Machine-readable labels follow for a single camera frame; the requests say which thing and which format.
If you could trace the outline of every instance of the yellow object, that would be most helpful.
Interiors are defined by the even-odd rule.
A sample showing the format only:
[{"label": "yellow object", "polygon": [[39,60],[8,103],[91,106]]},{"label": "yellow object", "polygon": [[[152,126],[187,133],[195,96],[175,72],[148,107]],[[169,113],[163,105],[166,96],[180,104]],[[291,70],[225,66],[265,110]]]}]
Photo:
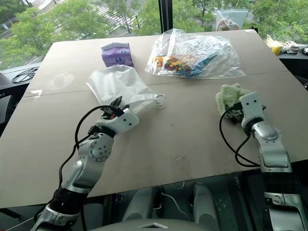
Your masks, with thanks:
[{"label": "yellow object", "polygon": [[271,49],[271,51],[278,55],[283,47],[283,43],[273,40],[269,35],[266,35],[266,41],[265,41],[266,45],[268,45],[268,47]]}]

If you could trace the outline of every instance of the silver robot arm segment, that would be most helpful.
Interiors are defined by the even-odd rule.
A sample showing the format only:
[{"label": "silver robot arm segment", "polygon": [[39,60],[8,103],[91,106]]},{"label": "silver robot arm segment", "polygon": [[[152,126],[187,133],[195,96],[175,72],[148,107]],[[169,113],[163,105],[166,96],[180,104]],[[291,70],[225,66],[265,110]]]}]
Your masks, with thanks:
[{"label": "silver robot arm segment", "polygon": [[93,135],[80,144],[78,160],[73,164],[70,177],[55,192],[31,231],[42,225],[69,228],[75,223],[88,194],[101,177],[103,166],[111,154],[114,136],[138,123],[138,117],[128,108],[112,119],[102,116],[96,121],[91,128]]},{"label": "silver robot arm segment", "polygon": [[256,92],[240,98],[244,119],[242,127],[251,132],[259,145],[259,161],[266,191],[265,200],[274,231],[308,231],[307,217],[291,162],[281,142],[281,132],[265,121],[262,104]]}]

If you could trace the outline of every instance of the black cable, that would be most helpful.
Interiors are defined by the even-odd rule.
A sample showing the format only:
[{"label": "black cable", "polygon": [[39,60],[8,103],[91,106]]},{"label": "black cable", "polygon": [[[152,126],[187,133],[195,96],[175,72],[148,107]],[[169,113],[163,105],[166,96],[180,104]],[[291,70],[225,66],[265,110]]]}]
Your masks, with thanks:
[{"label": "black cable", "polygon": [[59,167],[59,188],[60,188],[60,186],[63,182],[62,169],[63,169],[64,165],[66,165],[66,163],[74,156],[77,145],[80,144],[81,142],[85,141],[89,137],[90,137],[90,135],[86,136],[85,138],[83,138],[83,139],[79,140],[77,143],[75,143],[72,153],[69,155],[69,157]]},{"label": "black cable", "polygon": [[19,73],[12,79],[12,83],[22,83],[32,79],[38,69],[38,67],[32,67],[26,71],[23,71],[22,73]]},{"label": "black cable", "polygon": [[[232,152],[236,153],[236,151],[235,151],[235,150],[231,147],[231,145],[227,142],[227,140],[226,140],[226,138],[225,138],[225,136],[224,136],[224,134],[223,134],[223,132],[222,132],[222,120],[223,120],[224,116],[225,116],[228,112],[230,112],[231,110],[232,110],[232,107],[229,108],[228,110],[226,110],[226,111],[222,114],[222,116],[220,117],[220,120],[219,120],[219,131],[220,131],[221,137],[222,137],[222,139],[225,141],[226,145],[231,149]],[[236,158],[236,161],[239,163],[239,165],[242,165],[242,166],[243,166],[243,165],[245,165],[245,164],[241,163],[241,162],[238,160],[238,157],[242,158],[243,160],[247,161],[248,163],[251,163],[252,165],[250,165],[250,167],[259,167],[259,166],[260,166],[260,165],[258,165],[257,163],[255,163],[255,162],[253,162],[253,161],[247,159],[246,157],[240,155],[239,153],[236,154],[236,157],[237,157],[237,158]]]},{"label": "black cable", "polygon": [[84,207],[81,207],[80,210],[80,217],[81,217],[81,225],[82,225],[82,230],[87,231],[87,225],[86,225],[86,220],[85,220],[85,212],[84,212]]},{"label": "black cable", "polygon": [[244,166],[244,167],[256,167],[255,164],[247,165],[247,164],[241,163],[240,160],[239,160],[239,150],[247,143],[247,141],[250,139],[250,137],[251,137],[251,134],[249,134],[249,135],[247,136],[247,138],[240,144],[240,146],[239,146],[239,147],[236,149],[236,151],[235,151],[235,160],[236,160],[236,162],[237,162],[239,165]]},{"label": "black cable", "polygon": [[89,110],[82,118],[81,120],[78,122],[77,127],[76,127],[76,131],[75,131],[75,144],[77,145],[77,149],[79,148],[79,144],[78,144],[78,133],[79,133],[79,129],[80,126],[82,124],[82,122],[94,111],[96,111],[97,109],[102,109],[102,108],[109,108],[111,110],[119,110],[119,108],[113,107],[113,106],[109,106],[109,105],[102,105],[102,106],[97,106],[92,108],[91,110]]}]

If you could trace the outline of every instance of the white bag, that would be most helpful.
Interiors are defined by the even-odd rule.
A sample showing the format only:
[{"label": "white bag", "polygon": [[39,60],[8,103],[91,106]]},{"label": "white bag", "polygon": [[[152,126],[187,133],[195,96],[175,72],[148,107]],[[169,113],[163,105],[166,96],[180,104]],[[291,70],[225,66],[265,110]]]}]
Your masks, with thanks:
[{"label": "white bag", "polygon": [[100,105],[109,105],[117,97],[122,96],[119,107],[127,104],[137,113],[151,102],[155,107],[162,108],[163,104],[139,77],[137,71],[130,66],[114,65],[102,71],[95,71],[90,76],[88,87],[92,90]]}]

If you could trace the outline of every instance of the purple box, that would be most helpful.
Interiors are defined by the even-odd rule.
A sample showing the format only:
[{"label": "purple box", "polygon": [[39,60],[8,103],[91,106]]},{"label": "purple box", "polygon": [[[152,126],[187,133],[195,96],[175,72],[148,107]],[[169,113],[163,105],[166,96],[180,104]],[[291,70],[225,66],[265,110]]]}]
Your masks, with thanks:
[{"label": "purple box", "polygon": [[113,42],[103,46],[102,58],[106,67],[117,64],[134,66],[128,42]]}]

